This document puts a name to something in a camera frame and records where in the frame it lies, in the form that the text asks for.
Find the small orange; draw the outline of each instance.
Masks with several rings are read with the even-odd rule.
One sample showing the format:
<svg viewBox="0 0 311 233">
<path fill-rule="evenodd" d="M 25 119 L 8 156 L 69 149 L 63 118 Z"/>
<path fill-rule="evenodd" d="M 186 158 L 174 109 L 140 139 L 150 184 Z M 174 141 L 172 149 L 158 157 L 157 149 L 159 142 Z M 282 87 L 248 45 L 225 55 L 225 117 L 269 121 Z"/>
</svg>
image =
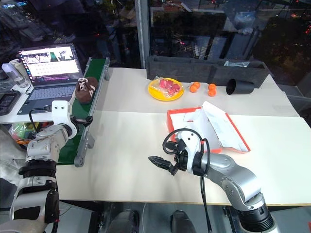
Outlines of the small orange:
<svg viewBox="0 0 311 233">
<path fill-rule="evenodd" d="M 199 89 L 199 88 L 198 88 L 197 85 L 192 84 L 192 85 L 190 86 L 190 92 L 192 92 L 192 93 L 197 92 L 198 89 Z"/>
<path fill-rule="evenodd" d="M 208 89 L 211 90 L 215 90 L 216 89 L 216 85 L 211 83 L 210 85 L 208 85 Z"/>
<path fill-rule="evenodd" d="M 192 85 L 196 85 L 198 89 L 200 88 L 201 84 L 199 82 L 194 82 Z"/>
<path fill-rule="evenodd" d="M 214 89 L 214 90 L 210 90 L 210 91 L 208 91 L 207 94 L 208 94 L 209 96 L 213 97 L 213 96 L 216 95 L 216 90 L 215 90 L 215 89 Z"/>
</svg>

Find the laptop screen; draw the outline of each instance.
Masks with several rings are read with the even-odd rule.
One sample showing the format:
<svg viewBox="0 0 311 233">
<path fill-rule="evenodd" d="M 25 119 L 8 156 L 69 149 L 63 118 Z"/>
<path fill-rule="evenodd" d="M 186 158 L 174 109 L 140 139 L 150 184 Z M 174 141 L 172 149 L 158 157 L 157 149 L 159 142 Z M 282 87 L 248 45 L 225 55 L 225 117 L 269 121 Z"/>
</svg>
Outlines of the laptop screen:
<svg viewBox="0 0 311 233">
<path fill-rule="evenodd" d="M 22 49 L 19 54 L 34 86 L 75 83 L 82 77 L 73 44 Z"/>
</svg>

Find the laptop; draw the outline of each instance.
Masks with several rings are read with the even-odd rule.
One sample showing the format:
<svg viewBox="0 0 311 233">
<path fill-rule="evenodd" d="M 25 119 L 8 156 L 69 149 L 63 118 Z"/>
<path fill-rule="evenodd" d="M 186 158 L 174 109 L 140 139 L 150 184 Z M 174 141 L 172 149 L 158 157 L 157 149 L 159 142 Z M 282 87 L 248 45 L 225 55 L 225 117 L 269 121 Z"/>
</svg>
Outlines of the laptop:
<svg viewBox="0 0 311 233">
<path fill-rule="evenodd" d="M 83 77 L 73 44 L 21 49 L 18 53 L 34 86 L 18 115 L 51 105 L 53 100 L 70 101 L 76 82 Z"/>
</svg>

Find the glass window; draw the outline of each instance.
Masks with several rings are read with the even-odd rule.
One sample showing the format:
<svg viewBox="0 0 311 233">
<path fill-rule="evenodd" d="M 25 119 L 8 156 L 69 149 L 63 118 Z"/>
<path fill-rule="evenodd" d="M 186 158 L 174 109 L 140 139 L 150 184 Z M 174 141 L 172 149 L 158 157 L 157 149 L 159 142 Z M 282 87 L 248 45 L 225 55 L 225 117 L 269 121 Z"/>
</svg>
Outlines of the glass window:
<svg viewBox="0 0 311 233">
<path fill-rule="evenodd" d="M 260 60 L 277 84 L 291 86 L 310 75 L 310 0 L 149 0 L 149 5 L 151 55 Z M 306 82 L 310 92 L 311 77 Z"/>
<path fill-rule="evenodd" d="M 0 1 L 0 64 L 17 50 L 73 43 L 82 69 L 89 57 L 140 68 L 134 0 Z"/>
</svg>

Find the open cardboard box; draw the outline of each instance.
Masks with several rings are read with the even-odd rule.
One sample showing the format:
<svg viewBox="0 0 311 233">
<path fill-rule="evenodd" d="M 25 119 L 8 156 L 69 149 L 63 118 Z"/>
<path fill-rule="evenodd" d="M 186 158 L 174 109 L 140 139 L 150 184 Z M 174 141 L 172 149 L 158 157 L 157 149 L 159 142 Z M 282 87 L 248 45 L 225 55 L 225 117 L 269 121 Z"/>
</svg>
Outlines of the open cardboard box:
<svg viewBox="0 0 311 233">
<path fill-rule="evenodd" d="M 169 131 L 190 128 L 209 142 L 212 153 L 221 153 L 222 148 L 239 153 L 250 151 L 246 141 L 228 113 L 205 101 L 202 107 L 168 110 Z"/>
</svg>

